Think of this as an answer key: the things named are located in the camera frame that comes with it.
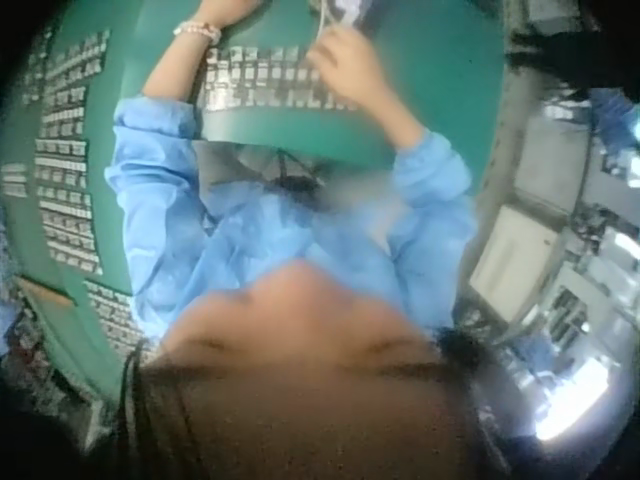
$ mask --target woman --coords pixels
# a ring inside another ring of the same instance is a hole
[[[470,478],[465,389],[425,333],[451,326],[475,229],[470,177],[389,87],[370,43],[331,27],[308,61],[398,151],[394,184],[411,211],[390,254],[284,191],[198,196],[184,102],[217,29],[258,3],[203,0],[143,96],[116,113],[106,178],[125,213],[134,316],[161,348],[143,368],[129,359],[109,466],[121,477]]]

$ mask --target blue jacket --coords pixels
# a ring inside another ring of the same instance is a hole
[[[257,183],[198,195],[191,105],[123,100],[107,182],[124,210],[134,320],[159,339],[197,297],[250,285],[294,258],[345,287],[375,295],[426,329],[451,326],[462,253],[476,229],[471,179],[441,135],[400,152],[393,184],[410,207],[388,235],[390,253],[348,216],[313,212]],[[205,217],[217,227],[208,234]]]

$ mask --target bracelet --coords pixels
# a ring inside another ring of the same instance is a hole
[[[211,39],[212,45],[217,45],[220,42],[220,38],[222,38],[222,32],[219,28],[212,27],[208,23],[203,22],[182,22],[178,25],[173,31],[174,35],[180,35],[181,33],[198,33],[200,35],[204,35]]]

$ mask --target wrist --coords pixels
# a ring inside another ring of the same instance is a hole
[[[368,113],[397,150],[414,148],[422,142],[425,133],[428,132],[391,90],[377,95],[377,98],[371,101]]]
[[[367,95],[362,103],[362,109],[374,120],[381,122],[391,112],[397,111],[402,105],[398,95],[390,88],[382,88],[372,95]]]
[[[221,20],[220,15],[202,10],[196,11],[196,13],[193,14],[193,16],[189,19],[189,21],[206,23],[208,26],[217,28],[219,30],[222,30],[226,26]]]

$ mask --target green board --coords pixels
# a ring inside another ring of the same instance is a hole
[[[489,159],[502,89],[503,31],[468,0],[388,2],[373,34],[397,88],[432,130],[465,157],[476,186]],[[122,84],[123,96],[140,91],[197,0],[147,0],[136,26]],[[301,46],[315,39],[317,16],[305,0],[277,0],[228,32],[241,46]],[[359,115],[313,110],[239,109],[209,113],[208,140],[268,145],[334,159],[341,164],[389,165],[393,154],[377,129]]]
[[[122,215],[105,184],[103,171],[111,161],[112,118],[120,93],[117,87],[122,80],[125,52],[131,42],[140,5],[140,0],[75,0],[60,18],[51,53],[55,56],[95,32],[111,30],[104,71],[88,82],[84,135],[89,141],[88,191],[93,198],[93,214],[97,220],[97,248],[105,268],[103,276],[87,275],[87,278],[124,292],[129,292],[130,286],[120,234]],[[0,161],[21,162],[28,166],[28,188],[32,196],[2,198],[11,248],[23,276],[67,295],[76,304],[74,308],[61,309],[32,297],[34,307],[45,322],[47,347],[54,363],[95,393],[113,399],[118,392],[122,362],[109,348],[99,320],[89,306],[82,283],[84,276],[49,258],[37,199],[33,196],[36,188],[34,139],[38,135],[41,103],[22,105],[20,76],[17,78],[16,87],[9,96],[11,103],[4,106]]]

